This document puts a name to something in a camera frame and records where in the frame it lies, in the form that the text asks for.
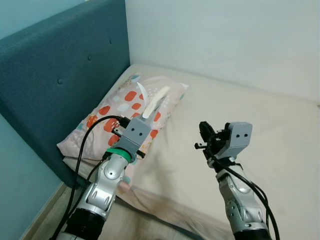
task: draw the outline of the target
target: white bed sheet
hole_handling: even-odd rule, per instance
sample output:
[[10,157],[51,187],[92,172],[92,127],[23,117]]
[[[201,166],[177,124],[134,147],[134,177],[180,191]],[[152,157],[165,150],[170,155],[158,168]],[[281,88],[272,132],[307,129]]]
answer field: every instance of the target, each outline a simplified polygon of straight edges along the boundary
[[[281,239],[319,239],[316,103],[142,64],[129,67],[110,92],[136,72],[169,76],[189,89],[154,140],[131,190],[117,193],[120,198],[206,240],[233,239],[215,172],[194,143],[201,142],[200,121],[216,130],[226,122],[250,122],[250,145],[237,160],[267,193]],[[73,159],[64,161],[75,168]],[[80,174],[91,169],[82,164]]]

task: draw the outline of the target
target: green ring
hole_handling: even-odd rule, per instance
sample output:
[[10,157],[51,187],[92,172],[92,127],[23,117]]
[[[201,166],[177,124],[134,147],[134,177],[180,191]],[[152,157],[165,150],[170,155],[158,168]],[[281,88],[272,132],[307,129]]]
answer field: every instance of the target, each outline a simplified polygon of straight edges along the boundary
[[131,163],[131,156],[129,153],[127,153],[125,150],[119,149],[119,148],[108,148],[106,152],[111,154],[118,154],[121,157],[123,157],[125,160],[128,161],[128,163]]

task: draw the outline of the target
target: teal headboard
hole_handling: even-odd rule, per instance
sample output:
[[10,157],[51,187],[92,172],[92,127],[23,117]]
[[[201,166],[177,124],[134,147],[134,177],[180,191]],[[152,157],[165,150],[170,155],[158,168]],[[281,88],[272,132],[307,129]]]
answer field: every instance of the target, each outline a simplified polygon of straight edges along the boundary
[[129,65],[125,0],[87,1],[0,40],[0,113],[71,186],[56,144]]

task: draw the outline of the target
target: pink pillowcase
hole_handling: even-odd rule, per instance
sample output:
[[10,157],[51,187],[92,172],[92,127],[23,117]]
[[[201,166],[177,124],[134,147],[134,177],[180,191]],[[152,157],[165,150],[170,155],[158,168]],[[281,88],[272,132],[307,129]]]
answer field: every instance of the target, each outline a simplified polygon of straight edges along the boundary
[[[160,107],[156,115],[152,131],[146,138],[140,150],[147,153],[152,140],[157,136],[159,130],[163,128],[170,117],[175,106],[183,98],[187,85],[176,82],[165,76],[146,78],[141,74],[134,74],[125,81],[113,94],[105,96],[99,105],[73,130],[62,142],[57,144],[61,153],[66,157],[77,158],[83,137],[89,127],[98,119],[108,115],[125,116],[132,118],[139,116],[145,109],[145,102],[137,82],[142,84],[148,94],[148,102],[164,86],[170,87],[168,96]],[[109,119],[99,123],[89,134],[84,150],[83,160],[100,160],[106,149],[111,147],[119,137],[112,134],[114,127],[118,126],[115,119]],[[125,170],[122,187],[129,188],[134,176],[135,169],[139,166],[141,159],[129,164]]]

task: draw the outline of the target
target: wooden floor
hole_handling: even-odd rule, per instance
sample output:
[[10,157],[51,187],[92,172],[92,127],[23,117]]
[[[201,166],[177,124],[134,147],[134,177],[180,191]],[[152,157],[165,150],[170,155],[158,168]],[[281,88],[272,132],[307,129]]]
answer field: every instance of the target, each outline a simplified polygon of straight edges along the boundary
[[[64,214],[70,196],[66,188],[35,232],[32,240],[48,240]],[[117,203],[103,227],[99,240],[190,240],[182,233]]]

